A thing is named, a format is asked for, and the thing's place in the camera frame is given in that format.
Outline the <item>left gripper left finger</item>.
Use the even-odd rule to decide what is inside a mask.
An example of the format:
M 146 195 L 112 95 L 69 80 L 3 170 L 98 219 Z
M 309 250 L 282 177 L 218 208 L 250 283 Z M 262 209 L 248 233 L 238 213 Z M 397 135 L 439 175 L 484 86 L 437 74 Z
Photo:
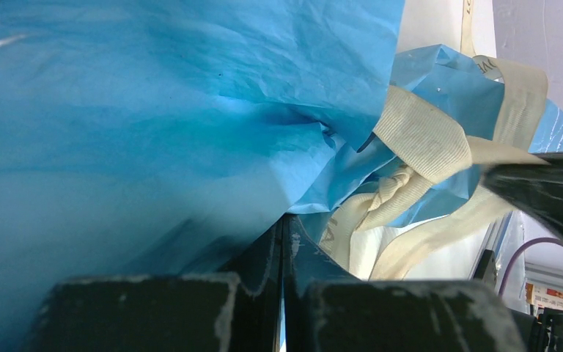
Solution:
M 57 284 L 25 351 L 277 351 L 283 224 L 218 271 Z

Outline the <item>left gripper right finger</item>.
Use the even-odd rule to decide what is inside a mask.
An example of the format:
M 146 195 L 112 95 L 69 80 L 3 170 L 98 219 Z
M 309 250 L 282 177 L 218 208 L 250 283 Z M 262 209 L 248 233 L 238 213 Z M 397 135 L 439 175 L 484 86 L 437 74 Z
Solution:
M 525 351 L 512 313 L 478 281 L 355 278 L 282 219 L 289 351 Z

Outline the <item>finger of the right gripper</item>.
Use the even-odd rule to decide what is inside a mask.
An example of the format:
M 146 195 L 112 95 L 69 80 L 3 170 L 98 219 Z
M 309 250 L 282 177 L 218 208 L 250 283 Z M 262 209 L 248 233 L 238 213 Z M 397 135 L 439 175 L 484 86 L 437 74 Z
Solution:
M 563 242 L 563 153 L 538 153 L 543 164 L 499 164 L 482 185 Z

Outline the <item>cream ribbon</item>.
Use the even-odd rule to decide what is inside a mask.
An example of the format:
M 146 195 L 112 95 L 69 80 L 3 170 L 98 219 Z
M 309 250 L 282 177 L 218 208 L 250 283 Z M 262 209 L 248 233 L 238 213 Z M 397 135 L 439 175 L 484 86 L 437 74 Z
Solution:
M 492 139 L 469 136 L 462 126 L 437 107 L 399 87 L 389 90 L 375 126 L 376 136 L 401 160 L 377 191 L 351 196 L 330 219 L 321 247 L 343 269 L 351 264 L 351 238 L 393 221 L 434 185 L 473 165 L 539 164 L 529 153 L 545 111 L 548 78 L 536 68 L 475 54 L 474 4 L 465 1 L 460 49 L 470 54 L 485 78 L 501 79 L 505 92 Z M 372 280 L 402 279 L 433 252 L 467 238 L 513 207 L 488 191 L 476 188 L 466 204 L 448 216 L 420 224 L 398 235 L 378 255 Z

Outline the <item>light blue wrapping paper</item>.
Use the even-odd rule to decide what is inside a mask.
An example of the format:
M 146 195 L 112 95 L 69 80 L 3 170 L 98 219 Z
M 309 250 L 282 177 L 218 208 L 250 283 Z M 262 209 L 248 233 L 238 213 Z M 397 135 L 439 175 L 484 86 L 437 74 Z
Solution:
M 325 252 L 333 214 L 402 165 L 375 133 L 392 87 L 492 139 L 504 82 L 461 49 L 398 52 L 404 6 L 0 1 L 0 351 L 62 279 L 214 271 L 286 214 Z M 547 97 L 529 153 L 556 151 Z M 346 271 L 372 280 L 398 235 L 470 200 L 482 166 L 355 232 Z

